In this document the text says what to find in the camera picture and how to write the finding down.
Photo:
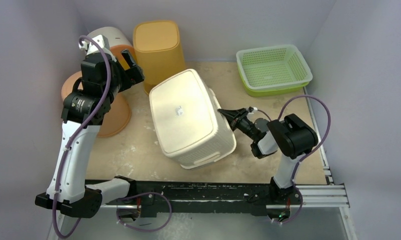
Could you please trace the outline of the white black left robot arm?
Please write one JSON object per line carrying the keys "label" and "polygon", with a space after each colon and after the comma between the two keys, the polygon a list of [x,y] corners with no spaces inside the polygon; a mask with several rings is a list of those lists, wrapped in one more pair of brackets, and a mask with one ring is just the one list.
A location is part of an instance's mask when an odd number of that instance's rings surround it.
{"label": "white black left robot arm", "polygon": [[62,141],[54,176],[48,189],[35,197],[39,207],[60,211],[73,218],[92,218],[101,205],[120,199],[133,204],[138,191],[123,176],[98,184],[86,184],[91,150],[105,115],[118,93],[144,80],[143,72],[131,53],[120,55],[124,69],[112,54],[88,54],[81,63],[81,76],[63,101]]}

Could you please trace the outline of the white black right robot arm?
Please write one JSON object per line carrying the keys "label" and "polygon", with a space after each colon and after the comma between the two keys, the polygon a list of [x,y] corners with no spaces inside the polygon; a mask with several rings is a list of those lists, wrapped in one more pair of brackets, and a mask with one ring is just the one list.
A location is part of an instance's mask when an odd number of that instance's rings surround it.
{"label": "white black right robot arm", "polygon": [[238,129],[252,140],[250,148],[254,157],[262,159],[281,151],[277,172],[270,180],[269,197],[274,203],[282,203],[294,190],[296,168],[301,158],[318,144],[317,133],[294,113],[283,120],[267,120],[267,131],[264,131],[248,119],[250,111],[246,108],[220,108],[218,112],[232,131]]}

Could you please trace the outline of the cream perforated laundry basket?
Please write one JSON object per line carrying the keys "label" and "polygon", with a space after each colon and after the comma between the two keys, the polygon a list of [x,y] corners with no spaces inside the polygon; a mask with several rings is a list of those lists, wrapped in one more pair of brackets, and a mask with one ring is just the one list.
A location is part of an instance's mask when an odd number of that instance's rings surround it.
{"label": "cream perforated laundry basket", "polygon": [[236,149],[214,91],[196,70],[186,69],[155,86],[149,105],[163,154],[182,168],[215,163]]}

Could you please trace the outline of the yellow orange slatted bin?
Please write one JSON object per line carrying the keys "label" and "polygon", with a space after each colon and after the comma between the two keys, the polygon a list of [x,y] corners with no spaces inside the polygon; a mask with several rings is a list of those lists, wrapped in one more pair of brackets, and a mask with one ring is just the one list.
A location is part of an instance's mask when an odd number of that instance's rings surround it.
{"label": "yellow orange slatted bin", "polygon": [[133,29],[133,47],[144,74],[143,88],[150,91],[186,69],[179,27],[172,20],[146,21]]}

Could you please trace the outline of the green perforated plastic basket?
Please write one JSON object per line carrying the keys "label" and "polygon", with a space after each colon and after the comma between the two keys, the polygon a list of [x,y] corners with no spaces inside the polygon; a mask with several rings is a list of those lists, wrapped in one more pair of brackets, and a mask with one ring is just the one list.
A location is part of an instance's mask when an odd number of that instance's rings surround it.
{"label": "green perforated plastic basket", "polygon": [[244,90],[252,97],[296,92],[313,79],[305,58],[292,44],[239,50],[236,63]]}

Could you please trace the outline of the peach plastic bucket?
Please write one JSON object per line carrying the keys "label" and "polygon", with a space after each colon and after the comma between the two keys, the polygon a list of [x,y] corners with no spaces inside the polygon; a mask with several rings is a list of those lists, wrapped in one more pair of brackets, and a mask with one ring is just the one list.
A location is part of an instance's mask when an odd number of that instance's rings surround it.
{"label": "peach plastic bucket", "polygon": [[[71,93],[74,83],[82,77],[82,72],[78,71],[72,74],[64,82],[61,88],[61,98],[64,100]],[[130,122],[132,115],[131,108],[125,99],[122,92],[118,93],[113,103],[111,110],[104,116],[103,124],[100,127],[98,138],[112,137],[121,132]]]}

